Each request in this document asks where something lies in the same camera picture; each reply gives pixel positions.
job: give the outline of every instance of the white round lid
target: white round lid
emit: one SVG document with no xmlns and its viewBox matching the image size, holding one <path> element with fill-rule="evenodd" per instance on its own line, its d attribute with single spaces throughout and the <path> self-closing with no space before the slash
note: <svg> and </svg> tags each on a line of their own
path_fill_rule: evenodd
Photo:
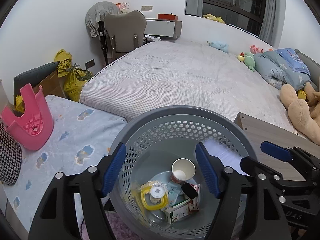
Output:
<svg viewBox="0 0 320 240">
<path fill-rule="evenodd" d="M 150 195 L 154 198 L 162 198 L 165 194 L 165 190 L 160 185 L 153 185 L 150 189 Z"/>
</svg>

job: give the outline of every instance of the blue rubber pad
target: blue rubber pad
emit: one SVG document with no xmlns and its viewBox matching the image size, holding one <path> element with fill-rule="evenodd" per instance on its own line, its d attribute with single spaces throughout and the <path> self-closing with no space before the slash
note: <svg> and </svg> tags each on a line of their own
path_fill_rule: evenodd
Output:
<svg viewBox="0 0 320 240">
<path fill-rule="evenodd" d="M 209 158 L 212 157 L 208 152 L 204 151 L 201 145 L 196 145 L 196 159 L 202 171 L 209 192 L 214 194 L 216 198 L 220 198 L 221 191 L 219 189 L 219 178 L 210 164 Z"/>
<path fill-rule="evenodd" d="M 113 189 L 115 182 L 118 178 L 119 172 L 125 161 L 127 150 L 125 144 L 122 144 L 116 153 L 113 153 L 114 157 L 103 176 L 103 189 L 102 193 L 107 196 Z"/>
<path fill-rule="evenodd" d="M 284 149 L 268 141 L 264 141 L 263 143 L 261 143 L 260 149 L 265 154 L 268 154 L 283 162 L 288 162 L 292 160 L 292 156 L 289 150 Z"/>
</svg>

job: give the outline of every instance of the black wall outlet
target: black wall outlet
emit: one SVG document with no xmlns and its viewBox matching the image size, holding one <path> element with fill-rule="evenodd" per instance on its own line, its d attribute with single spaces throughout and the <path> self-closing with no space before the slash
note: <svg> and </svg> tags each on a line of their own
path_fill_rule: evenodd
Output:
<svg viewBox="0 0 320 240">
<path fill-rule="evenodd" d="M 88 69 L 89 67 L 92 67 L 92 66 L 94 66 L 94 59 L 88 61 L 88 62 L 85 64 L 85 69 Z"/>
</svg>

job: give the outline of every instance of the black and white pillow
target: black and white pillow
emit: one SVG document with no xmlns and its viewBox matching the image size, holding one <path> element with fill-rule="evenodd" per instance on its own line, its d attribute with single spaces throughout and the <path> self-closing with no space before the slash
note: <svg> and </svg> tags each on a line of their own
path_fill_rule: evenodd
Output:
<svg viewBox="0 0 320 240">
<path fill-rule="evenodd" d="M 20 145 L 4 130 L 0 119 L 0 181 L 13 185 L 21 169 L 22 151 Z"/>
</svg>

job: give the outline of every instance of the paper cup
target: paper cup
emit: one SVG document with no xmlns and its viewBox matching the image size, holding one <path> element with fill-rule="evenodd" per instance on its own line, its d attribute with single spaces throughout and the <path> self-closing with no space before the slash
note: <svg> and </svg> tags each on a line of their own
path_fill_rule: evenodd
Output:
<svg viewBox="0 0 320 240">
<path fill-rule="evenodd" d="M 192 161 L 188 159 L 178 159 L 172 164 L 171 180 L 181 183 L 192 179 L 196 173 L 196 167 Z"/>
</svg>

